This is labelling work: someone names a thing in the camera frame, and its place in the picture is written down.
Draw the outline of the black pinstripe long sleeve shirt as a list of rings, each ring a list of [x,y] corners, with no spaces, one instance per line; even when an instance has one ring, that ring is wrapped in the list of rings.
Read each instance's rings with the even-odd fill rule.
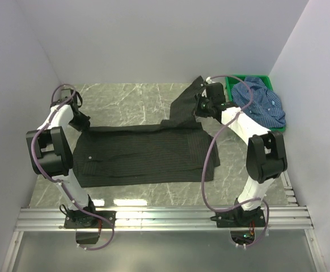
[[[206,181],[220,165],[218,149],[206,154],[213,140],[196,121],[198,76],[170,106],[170,117],[156,125],[99,126],[84,131],[74,149],[74,174],[83,188]]]

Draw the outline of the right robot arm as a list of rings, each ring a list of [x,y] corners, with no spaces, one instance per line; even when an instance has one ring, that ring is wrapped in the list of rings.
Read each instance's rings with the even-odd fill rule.
[[[260,206],[269,187],[287,169],[284,138],[279,131],[271,131],[248,117],[245,107],[227,101],[221,83],[207,79],[200,86],[194,114],[216,119],[247,145],[246,184],[234,207],[215,212],[220,219],[244,227],[262,214]]]

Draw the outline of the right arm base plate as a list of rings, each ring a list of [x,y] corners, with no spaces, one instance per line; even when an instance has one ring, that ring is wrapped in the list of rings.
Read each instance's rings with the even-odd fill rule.
[[[251,211],[244,211],[238,207],[229,212],[217,212],[210,218],[217,225],[217,228],[245,228],[245,230],[230,231],[232,242],[236,246],[242,246],[244,249],[253,245],[256,240],[256,227],[263,227],[262,235],[266,234],[269,223],[269,212],[264,214],[261,207]]]

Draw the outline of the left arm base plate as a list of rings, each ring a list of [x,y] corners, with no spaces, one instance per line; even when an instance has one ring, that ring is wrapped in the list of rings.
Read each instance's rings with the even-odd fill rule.
[[[69,211],[64,221],[64,229],[75,230],[75,240],[80,245],[95,245],[102,230],[111,230],[115,226],[115,211],[94,211],[88,215],[82,211]]]

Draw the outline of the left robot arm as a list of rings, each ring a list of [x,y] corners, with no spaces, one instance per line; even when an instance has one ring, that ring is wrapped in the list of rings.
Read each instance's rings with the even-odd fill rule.
[[[74,157],[65,135],[71,126],[79,132],[90,127],[90,117],[80,112],[82,97],[70,84],[57,87],[51,97],[50,112],[36,130],[26,133],[34,172],[54,183],[67,202],[66,216],[85,228],[93,227],[98,214],[90,196],[74,174]]]

